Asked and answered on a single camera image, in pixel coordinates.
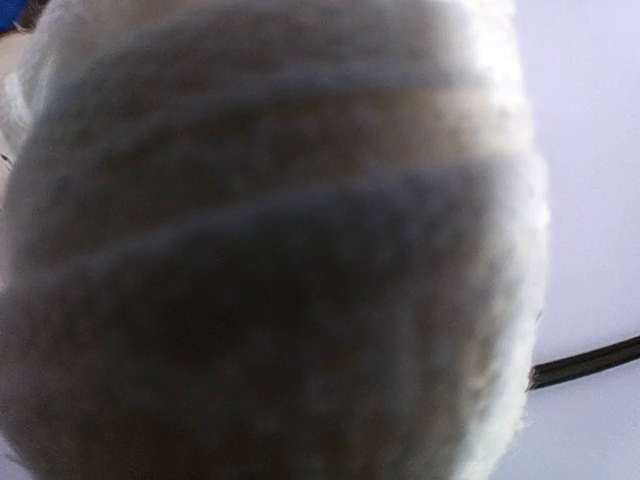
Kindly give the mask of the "cream white towel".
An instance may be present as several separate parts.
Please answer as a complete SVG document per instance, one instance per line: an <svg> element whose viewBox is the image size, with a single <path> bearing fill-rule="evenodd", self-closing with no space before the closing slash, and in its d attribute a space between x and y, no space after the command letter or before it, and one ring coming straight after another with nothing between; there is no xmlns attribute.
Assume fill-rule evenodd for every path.
<svg viewBox="0 0 640 480"><path fill-rule="evenodd" d="M51 1L2 80L35 479L487 479L547 168L511 1Z"/></svg>

